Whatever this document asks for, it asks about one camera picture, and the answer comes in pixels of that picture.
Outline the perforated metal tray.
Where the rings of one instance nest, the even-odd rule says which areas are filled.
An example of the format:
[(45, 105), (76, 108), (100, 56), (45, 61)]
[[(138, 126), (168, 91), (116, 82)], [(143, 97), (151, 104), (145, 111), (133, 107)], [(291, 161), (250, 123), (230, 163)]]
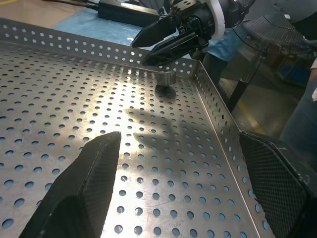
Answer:
[(239, 129), (203, 66), (0, 18), (0, 238), (20, 235), (89, 142), (121, 133), (102, 236), (274, 238)]

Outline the grey ribbed metal knob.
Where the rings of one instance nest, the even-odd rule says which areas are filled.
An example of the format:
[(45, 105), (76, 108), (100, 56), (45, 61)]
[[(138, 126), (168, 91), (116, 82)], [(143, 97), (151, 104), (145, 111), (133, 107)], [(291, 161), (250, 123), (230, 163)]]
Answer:
[(157, 85), (170, 86), (177, 82), (176, 73), (174, 71), (160, 71), (155, 75)]

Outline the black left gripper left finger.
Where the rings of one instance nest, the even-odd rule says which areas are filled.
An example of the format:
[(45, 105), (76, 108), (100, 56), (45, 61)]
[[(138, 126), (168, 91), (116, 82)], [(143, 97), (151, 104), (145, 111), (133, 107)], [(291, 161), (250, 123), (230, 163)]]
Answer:
[(53, 182), (19, 238), (100, 238), (119, 159), (121, 133), (86, 143)]

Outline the person in blue jeans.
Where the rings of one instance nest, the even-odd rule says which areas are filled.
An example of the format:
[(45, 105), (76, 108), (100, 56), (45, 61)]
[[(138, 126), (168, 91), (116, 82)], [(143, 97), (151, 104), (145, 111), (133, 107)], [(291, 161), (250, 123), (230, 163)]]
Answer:
[(317, 77), (308, 81), (280, 140), (317, 172)]

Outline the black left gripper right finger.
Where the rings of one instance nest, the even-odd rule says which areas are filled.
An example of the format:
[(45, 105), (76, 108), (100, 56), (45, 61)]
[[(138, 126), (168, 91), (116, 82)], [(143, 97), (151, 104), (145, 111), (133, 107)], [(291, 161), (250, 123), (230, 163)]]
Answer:
[(239, 133), (253, 193), (276, 238), (317, 238), (317, 173), (284, 142)]

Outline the black power adapter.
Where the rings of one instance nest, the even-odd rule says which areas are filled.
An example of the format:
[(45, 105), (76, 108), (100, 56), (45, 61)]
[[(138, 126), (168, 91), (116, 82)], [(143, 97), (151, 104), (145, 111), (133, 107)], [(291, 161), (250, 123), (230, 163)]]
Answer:
[(154, 9), (118, 0), (100, 0), (98, 17), (140, 27), (146, 27), (160, 19), (159, 13)]

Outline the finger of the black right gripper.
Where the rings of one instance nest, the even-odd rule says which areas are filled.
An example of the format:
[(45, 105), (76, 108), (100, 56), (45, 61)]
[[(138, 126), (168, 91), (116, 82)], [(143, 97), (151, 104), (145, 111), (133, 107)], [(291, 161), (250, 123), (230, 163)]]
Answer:
[(169, 64), (199, 46), (199, 37), (195, 32), (187, 32), (176, 37), (171, 37), (153, 47), (142, 59), (142, 66), (163, 66)]
[(150, 47), (176, 32), (176, 24), (172, 16), (168, 15), (144, 27), (131, 43), (132, 48)]

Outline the black pedestal fan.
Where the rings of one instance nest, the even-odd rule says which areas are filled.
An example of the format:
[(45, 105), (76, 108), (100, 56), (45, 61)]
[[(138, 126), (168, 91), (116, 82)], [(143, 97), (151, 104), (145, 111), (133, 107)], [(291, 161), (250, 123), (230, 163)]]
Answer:
[(236, 36), (256, 51), (243, 77), (239, 79), (227, 108), (234, 110), (241, 96), (256, 75), (264, 57), (268, 55), (299, 55), (311, 53), (313, 47), (282, 15), (266, 15), (233, 28)]

